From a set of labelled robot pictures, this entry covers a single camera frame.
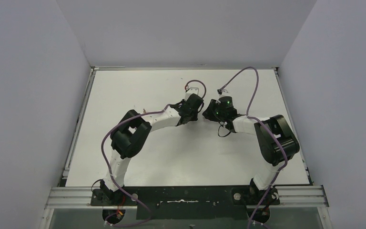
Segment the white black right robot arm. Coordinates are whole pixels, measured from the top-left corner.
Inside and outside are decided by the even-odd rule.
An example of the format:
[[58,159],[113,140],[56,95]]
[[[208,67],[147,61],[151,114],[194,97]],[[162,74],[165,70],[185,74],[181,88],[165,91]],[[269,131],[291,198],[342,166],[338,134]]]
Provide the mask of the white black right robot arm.
[[203,117],[218,122],[230,133],[255,135],[263,162],[249,184],[252,201],[273,204],[279,200],[278,192],[273,189],[274,182],[288,161],[300,151],[300,145],[286,119],[275,115],[267,119],[250,118],[240,114],[233,106],[230,96],[212,99]]

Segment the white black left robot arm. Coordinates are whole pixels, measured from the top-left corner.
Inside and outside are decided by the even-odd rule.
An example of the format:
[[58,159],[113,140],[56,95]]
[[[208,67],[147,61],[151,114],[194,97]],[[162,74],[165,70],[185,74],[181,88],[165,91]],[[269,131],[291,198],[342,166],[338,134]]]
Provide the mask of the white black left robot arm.
[[160,111],[138,113],[129,110],[101,142],[101,153],[107,166],[107,173],[100,180],[100,191],[116,204],[123,194],[124,178],[130,160],[143,148],[151,132],[176,127],[197,121],[203,98],[198,94],[187,94],[176,104],[167,104]]

